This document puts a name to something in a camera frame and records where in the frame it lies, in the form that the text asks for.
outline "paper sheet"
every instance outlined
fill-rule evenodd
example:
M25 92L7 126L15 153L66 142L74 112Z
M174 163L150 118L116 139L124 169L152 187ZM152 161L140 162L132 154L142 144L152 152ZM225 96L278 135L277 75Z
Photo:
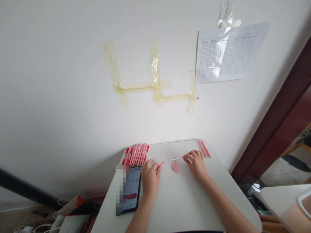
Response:
M252 74L270 22L199 31L195 83L242 79Z

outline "hand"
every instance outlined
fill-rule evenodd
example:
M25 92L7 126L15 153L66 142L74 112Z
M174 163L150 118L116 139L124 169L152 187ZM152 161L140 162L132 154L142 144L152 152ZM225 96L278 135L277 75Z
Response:
M202 183L209 178L206 168L204 166L204 156L199 150L192 150L188 154L183 156L184 161L188 164L188 167L193 176Z
M140 171L140 175L143 181L143 197L149 199L149 201L154 202L156 199L156 193L158 191L159 180L160 180L160 173L161 167L156 171L158 163L153 163L152 167L150 168L150 163L154 160L148 160L142 166Z

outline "dark wooden door frame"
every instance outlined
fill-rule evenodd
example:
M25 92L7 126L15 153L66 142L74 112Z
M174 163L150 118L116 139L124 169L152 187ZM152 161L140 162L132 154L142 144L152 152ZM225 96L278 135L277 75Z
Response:
M238 184L252 183L271 166L308 125L311 106L311 39L296 60L281 90L232 172Z

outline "pink pen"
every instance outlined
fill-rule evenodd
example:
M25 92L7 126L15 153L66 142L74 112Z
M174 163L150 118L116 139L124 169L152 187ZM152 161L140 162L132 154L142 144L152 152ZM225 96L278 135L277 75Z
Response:
M127 165L129 165L130 164L130 160L131 160L131 157L132 157L132 153L133 153L133 147L131 148L131 152L130 152L130 155L129 155L129 159L127 160Z
M143 163L143 158L144 158L144 156L145 156L146 147L147 147L147 144L144 143L144 144L143 144L143 148L142 148L142 152L141 152L140 157L139 157L139 160L138 160L138 165L141 165L141 164Z
M124 156L124 160L123 160L123 162L122 162L122 165L124 165L125 160L127 160L127 153L129 152L129 149L130 149L130 148L127 148L126 151L125 151L125 156Z
M204 153L204 156L207 158L207 155L206 155L206 153L205 153L204 147L202 146L202 143L201 143L200 139L199 139L199 143L200 143L200 146L201 146L202 151L203 151L203 153Z
M165 162L165 161L163 161L163 162L156 168L155 171L157 171L159 167L162 167L162 165L164 164L164 162Z
M140 153L141 153L141 151L142 151L142 146L143 146L142 144L139 144L139 145L138 145L138 150L137 150L137 153L136 153L136 158L135 158L135 162L134 162L134 167L137 166L138 158L139 158Z
M146 145L145 145L145 150L144 150L144 154L143 154L143 157L142 157L142 161L140 162L140 164L143 164L144 163L144 159L145 159L145 157L146 157L146 154L147 154L147 148L148 148L149 146L148 146L148 144L146 143Z
M144 154L144 147L146 147L145 143L142 145L142 149L141 149L141 151L139 153L139 157L138 157L138 160L137 160L137 166L139 166L141 164L140 161L142 160L142 157L143 157L143 154Z
M207 148L206 148L206 145L204 144L203 140L201 140L203 146L204 146L204 149L206 150L207 154L208 154L208 157L212 158L210 153L208 152Z
M149 150L149 145L147 146L147 151L146 151L146 155L145 155L145 159L144 159L144 162L146 162L146 158L147 158L147 152Z
M141 144L137 144L137 148L136 148L136 153L135 153L135 156L134 156L134 161L133 161L133 166L135 167L136 166L136 162L137 162L137 157L138 157L138 153L141 149Z
M133 147L134 147L134 150L133 150L133 155L132 155L132 157L131 157L130 165L133 165L133 163L134 163L134 159L135 159L135 155L136 155L137 146L138 146L138 144L135 144L135 145L133 146Z
M177 160L174 160L175 162L175 172L177 172Z

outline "white table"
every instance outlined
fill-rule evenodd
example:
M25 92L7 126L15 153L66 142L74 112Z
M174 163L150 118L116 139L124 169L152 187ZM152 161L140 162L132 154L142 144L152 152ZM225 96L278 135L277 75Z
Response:
M290 222L284 216L287 211L292 211L296 203L296 197L311 187L311 184L299 184L278 187L266 187L260 192L260 197L270 212L283 224L291 233L295 230L291 228Z
M204 159L209 175L232 203L261 232L262 224L256 210L209 144L206 142L205 144L212 157L211 159ZM197 140L149 146L147 159L154 159L158 163L165 161L165 164L161 169L159 189L148 222L148 233L171 233L191 230L225 231L213 203L202 186L193 177L185 161L177 160L178 172L172 171L171 160L168 159L180 158L191 150L201 150ZM120 172L117 171L91 233L124 233L134 215L134 212L132 212L116 216L116 192L120 181L118 176L120 177ZM142 185L140 189L139 200L143 193Z

